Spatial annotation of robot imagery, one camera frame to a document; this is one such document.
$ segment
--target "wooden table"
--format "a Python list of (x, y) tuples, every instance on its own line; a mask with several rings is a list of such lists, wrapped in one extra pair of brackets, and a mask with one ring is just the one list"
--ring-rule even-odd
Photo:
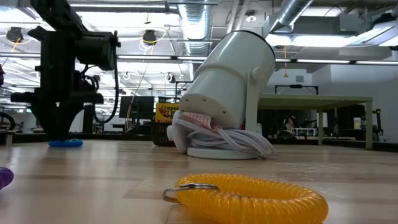
[(325, 95), (262, 95), (258, 108), (270, 110), (318, 110), (319, 127), (318, 143), (323, 141), (323, 112), (343, 106), (365, 104), (366, 112), (366, 149), (372, 149), (373, 144), (373, 114), (372, 97), (361, 96), (325, 96)]
[(79, 149), (46, 142), (0, 147), (15, 179), (0, 190), (0, 223), (216, 224), (162, 191), (188, 174), (244, 174), (304, 185), (329, 204), (324, 224), (398, 223), (398, 154), (328, 146), (276, 145), (268, 160), (217, 161), (151, 142), (87, 141)]

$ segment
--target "ceiling light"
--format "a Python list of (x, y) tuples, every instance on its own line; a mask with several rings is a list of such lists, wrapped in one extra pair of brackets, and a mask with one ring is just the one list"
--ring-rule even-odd
[(24, 53), (0, 53), (0, 57), (16, 57), (16, 58), (40, 58), (40, 54), (24, 54)]
[(248, 17), (246, 18), (246, 21), (248, 21), (248, 22), (254, 22), (254, 21), (256, 21), (256, 19), (257, 19), (256, 16), (248, 16)]
[(390, 40), (387, 40), (386, 42), (380, 44), (379, 46), (380, 47), (395, 47), (395, 46), (398, 46), (398, 36), (393, 37)]
[(26, 106), (4, 106), (5, 108), (9, 109), (25, 109)]
[(298, 59), (297, 63), (340, 63), (340, 64), (347, 64), (349, 60), (311, 60), (311, 59)]
[(281, 62), (283, 62), (283, 63), (289, 63), (289, 62), (291, 62), (292, 60), (291, 59), (283, 59), (283, 58), (281, 58), (281, 59), (275, 59), (275, 62), (279, 62), (279, 63), (281, 63)]
[[(80, 3), (75, 3), (75, 4), (70, 4), (72, 7), (142, 7), (140, 4), (80, 4)], [(159, 8), (159, 7), (164, 7), (163, 5), (150, 5), (146, 4), (145, 7), (148, 8)], [(176, 6), (169, 6), (170, 9), (177, 9)]]
[(349, 44), (351, 37), (340, 35), (298, 35), (292, 45), (299, 47), (343, 47)]
[(290, 39), (289, 36), (286, 35), (275, 35), (275, 34), (269, 34), (266, 37), (266, 41), (271, 45), (271, 46), (289, 46), (292, 45), (292, 40)]
[(357, 61), (356, 65), (398, 65), (398, 62), (385, 61)]
[(118, 59), (170, 60), (171, 57), (170, 56), (152, 56), (152, 55), (118, 55)]
[(206, 60), (207, 57), (194, 57), (194, 56), (186, 56), (186, 57), (177, 57), (177, 60)]

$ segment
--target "metal key ring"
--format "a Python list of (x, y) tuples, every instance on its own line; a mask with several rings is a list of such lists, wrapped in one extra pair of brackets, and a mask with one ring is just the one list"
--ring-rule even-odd
[(167, 192), (178, 192), (183, 190), (217, 190), (220, 189), (213, 184), (181, 184), (177, 188), (166, 189), (163, 191), (163, 200), (166, 202), (180, 203), (177, 198), (167, 196)]

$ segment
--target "crayola box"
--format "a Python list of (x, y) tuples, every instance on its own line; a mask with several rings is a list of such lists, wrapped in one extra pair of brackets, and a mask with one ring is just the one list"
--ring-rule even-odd
[(171, 123), (176, 111), (178, 111), (178, 103), (157, 103), (155, 122)]

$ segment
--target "computer monitor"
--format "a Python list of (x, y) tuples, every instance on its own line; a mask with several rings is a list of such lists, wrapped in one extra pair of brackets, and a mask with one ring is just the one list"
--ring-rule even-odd
[(122, 96), (120, 100), (119, 118), (127, 118), (127, 112), (131, 105), (130, 118), (150, 119), (154, 117), (154, 96), (135, 96), (131, 103), (132, 96)]

